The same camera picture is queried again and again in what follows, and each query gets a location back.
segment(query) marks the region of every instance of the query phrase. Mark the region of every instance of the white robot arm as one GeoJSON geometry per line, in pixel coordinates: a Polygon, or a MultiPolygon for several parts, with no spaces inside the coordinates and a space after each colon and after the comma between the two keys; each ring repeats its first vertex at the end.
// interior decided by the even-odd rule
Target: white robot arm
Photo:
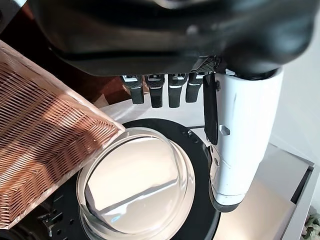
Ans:
{"type": "Polygon", "coordinates": [[[272,131],[283,69],[263,80],[215,74],[217,144],[210,146],[213,206],[233,211],[244,199],[272,131]]]}

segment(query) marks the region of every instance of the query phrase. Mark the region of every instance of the black circular base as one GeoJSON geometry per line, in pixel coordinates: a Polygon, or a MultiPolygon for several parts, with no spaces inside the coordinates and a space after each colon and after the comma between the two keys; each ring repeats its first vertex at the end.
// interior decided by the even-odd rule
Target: black circular base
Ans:
{"type": "MultiPolygon", "coordinates": [[[[219,223],[220,213],[214,209],[210,200],[208,191],[210,156],[204,143],[188,128],[168,120],[142,119],[125,123],[124,126],[154,129],[184,149],[194,169],[195,195],[186,221],[171,240],[212,240],[219,223]]],[[[42,237],[42,235],[41,238],[34,239],[89,240],[79,216],[76,195],[77,176],[78,174],[75,174],[23,219],[22,222],[29,222],[38,228],[47,229],[47,236],[42,237]]],[[[21,236],[17,236],[16,230],[18,226],[15,226],[12,232],[4,230],[2,234],[8,237],[4,239],[20,240],[21,236]]]]}

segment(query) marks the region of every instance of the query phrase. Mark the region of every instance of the robotic arm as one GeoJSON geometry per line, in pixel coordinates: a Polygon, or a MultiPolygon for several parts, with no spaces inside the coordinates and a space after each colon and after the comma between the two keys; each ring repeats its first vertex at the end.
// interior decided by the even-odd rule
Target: robotic arm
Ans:
{"type": "MultiPolygon", "coordinates": [[[[51,49],[96,76],[124,76],[143,103],[142,77],[161,107],[188,76],[187,102],[203,84],[212,143],[213,206],[234,210],[246,195],[271,134],[282,65],[309,45],[319,0],[29,0],[51,49]]],[[[172,107],[179,106],[172,98],[172,107]]]]}

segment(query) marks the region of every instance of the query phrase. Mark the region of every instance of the clear glass bowl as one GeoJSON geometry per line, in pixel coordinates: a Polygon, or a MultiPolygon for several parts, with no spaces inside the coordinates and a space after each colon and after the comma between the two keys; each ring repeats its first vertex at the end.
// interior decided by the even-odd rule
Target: clear glass bowl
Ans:
{"type": "Polygon", "coordinates": [[[77,198],[90,239],[169,240],[195,195],[185,151],[161,133],[128,128],[78,175],[77,198]]]}

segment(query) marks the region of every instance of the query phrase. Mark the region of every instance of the woven basket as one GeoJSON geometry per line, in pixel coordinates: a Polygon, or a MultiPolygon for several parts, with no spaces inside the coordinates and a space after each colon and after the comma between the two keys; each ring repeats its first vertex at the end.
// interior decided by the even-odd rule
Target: woven basket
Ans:
{"type": "Polygon", "coordinates": [[[123,130],[0,41],[0,228],[11,228],[123,130]]]}

